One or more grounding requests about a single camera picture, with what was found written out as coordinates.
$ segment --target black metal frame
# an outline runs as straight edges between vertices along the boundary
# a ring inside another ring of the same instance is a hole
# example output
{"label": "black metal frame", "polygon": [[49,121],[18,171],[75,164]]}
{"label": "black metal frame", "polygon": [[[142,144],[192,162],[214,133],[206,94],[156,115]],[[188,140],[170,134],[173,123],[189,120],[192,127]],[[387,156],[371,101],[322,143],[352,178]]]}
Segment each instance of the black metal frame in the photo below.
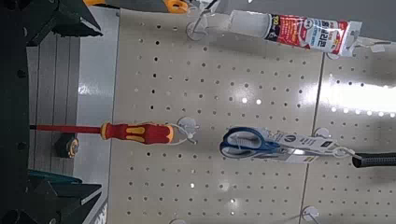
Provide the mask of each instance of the black metal frame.
{"label": "black metal frame", "polygon": [[100,35],[81,0],[0,0],[0,223],[82,223],[100,197],[82,201],[100,185],[51,183],[28,175],[29,75],[26,46],[50,32]]}

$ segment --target white pegboard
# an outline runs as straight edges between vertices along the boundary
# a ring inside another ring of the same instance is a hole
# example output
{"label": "white pegboard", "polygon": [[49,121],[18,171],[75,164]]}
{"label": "white pegboard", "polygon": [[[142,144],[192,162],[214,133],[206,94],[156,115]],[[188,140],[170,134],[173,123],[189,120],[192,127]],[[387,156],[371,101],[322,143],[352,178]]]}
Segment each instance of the white pegboard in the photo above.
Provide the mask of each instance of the white pegboard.
{"label": "white pegboard", "polygon": [[[396,47],[354,58],[326,60],[317,127],[357,152],[396,149]],[[351,159],[319,160],[310,165],[305,205],[314,205],[327,223],[395,223],[396,169],[356,169]]]}
{"label": "white pegboard", "polygon": [[121,11],[114,122],[201,128],[197,146],[113,140],[109,223],[298,223],[306,166],[225,160],[219,143],[231,125],[311,134],[322,54],[214,30],[193,42],[192,20]]}

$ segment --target scissors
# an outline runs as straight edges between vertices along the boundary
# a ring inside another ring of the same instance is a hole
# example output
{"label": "scissors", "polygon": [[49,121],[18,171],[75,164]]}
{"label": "scissors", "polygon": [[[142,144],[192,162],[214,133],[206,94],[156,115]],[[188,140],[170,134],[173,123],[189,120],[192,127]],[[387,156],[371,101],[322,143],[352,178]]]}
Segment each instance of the scissors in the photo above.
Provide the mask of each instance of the scissors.
{"label": "scissors", "polygon": [[231,159],[243,159],[260,155],[271,156],[277,153],[280,145],[266,141],[264,130],[248,127],[231,128],[223,137],[220,144],[220,152],[223,156]]}

